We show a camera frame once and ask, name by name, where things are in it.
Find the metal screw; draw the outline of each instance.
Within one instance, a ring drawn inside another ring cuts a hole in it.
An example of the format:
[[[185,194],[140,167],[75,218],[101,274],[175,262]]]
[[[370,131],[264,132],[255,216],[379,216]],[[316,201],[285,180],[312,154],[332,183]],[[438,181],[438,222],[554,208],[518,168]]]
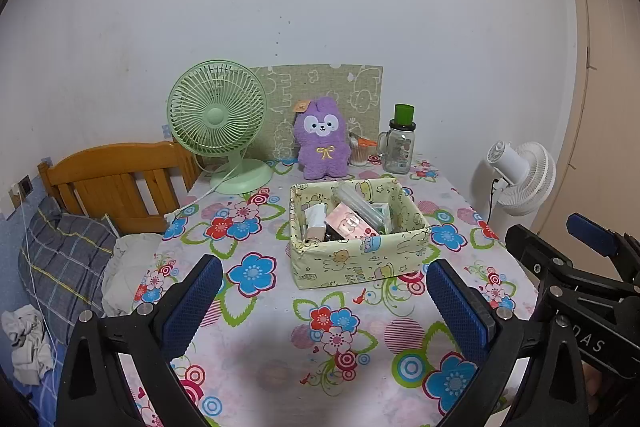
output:
[[[562,288],[560,286],[551,286],[549,291],[554,297],[562,297]]]
[[[569,322],[569,319],[564,315],[556,315],[556,324],[558,324],[558,326],[560,326],[561,328],[567,328],[571,326],[571,322]]]
[[[78,315],[78,320],[80,320],[80,322],[89,322],[93,316],[94,312],[91,310],[84,310]]]
[[[151,304],[150,302],[143,302],[142,304],[140,304],[140,306],[136,308],[136,313],[138,315],[144,316],[144,315],[148,315],[153,310],[154,310],[153,304]]]
[[[508,321],[511,317],[513,317],[513,312],[510,309],[504,308],[502,306],[500,306],[495,311],[495,314],[498,315],[498,317],[500,317],[504,321]]]

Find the jar handle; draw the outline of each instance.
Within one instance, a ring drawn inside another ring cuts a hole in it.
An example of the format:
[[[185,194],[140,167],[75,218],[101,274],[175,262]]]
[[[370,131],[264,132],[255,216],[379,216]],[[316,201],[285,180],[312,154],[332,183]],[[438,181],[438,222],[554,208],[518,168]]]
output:
[[[386,132],[381,132],[378,135],[378,145],[376,147],[378,156],[384,156],[386,154],[386,140],[388,138],[388,134],[389,134],[389,131],[386,131]]]

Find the fan center cap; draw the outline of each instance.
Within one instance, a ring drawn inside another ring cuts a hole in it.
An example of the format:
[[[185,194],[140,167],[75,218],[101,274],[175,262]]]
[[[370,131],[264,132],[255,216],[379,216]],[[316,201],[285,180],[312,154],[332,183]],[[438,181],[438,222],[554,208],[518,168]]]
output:
[[[212,107],[205,115],[205,119],[210,125],[220,125],[225,120],[225,111],[220,107]]]

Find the door frame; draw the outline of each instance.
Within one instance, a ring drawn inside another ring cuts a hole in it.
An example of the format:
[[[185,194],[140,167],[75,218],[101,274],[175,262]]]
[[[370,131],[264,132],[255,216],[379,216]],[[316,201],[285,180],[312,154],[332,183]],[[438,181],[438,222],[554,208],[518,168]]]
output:
[[[589,17],[587,0],[575,0],[575,12],[577,22],[577,63],[575,67],[575,84],[574,95],[569,111],[569,121],[564,132],[562,140],[562,148],[556,161],[556,183],[553,190],[546,198],[546,201],[540,206],[536,217],[531,225],[534,233],[540,233],[545,226],[551,208],[556,203],[556,198],[562,188],[564,177],[568,169],[573,169],[571,165],[571,156],[574,153],[575,143],[578,138],[578,130],[582,120],[582,112],[584,110],[584,100],[587,93],[587,85],[589,82]]]

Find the floral tablecloth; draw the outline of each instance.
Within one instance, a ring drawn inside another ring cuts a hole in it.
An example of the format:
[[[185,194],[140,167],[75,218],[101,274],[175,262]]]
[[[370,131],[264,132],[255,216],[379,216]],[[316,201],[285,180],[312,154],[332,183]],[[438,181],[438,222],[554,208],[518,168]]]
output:
[[[289,260],[294,162],[271,162],[270,183],[244,196],[210,194],[167,229],[132,309],[156,302],[205,253],[222,260],[223,286],[183,357],[172,362],[210,424],[221,427],[436,425],[475,369],[458,353],[424,283],[447,259],[492,307],[528,318],[536,291],[494,232],[420,156],[396,176],[433,225],[422,271],[326,289],[299,290]],[[377,157],[349,178],[385,174]],[[204,194],[201,176],[191,201]],[[161,426],[130,359],[130,388],[148,425]],[[516,366],[498,407],[522,378]]]

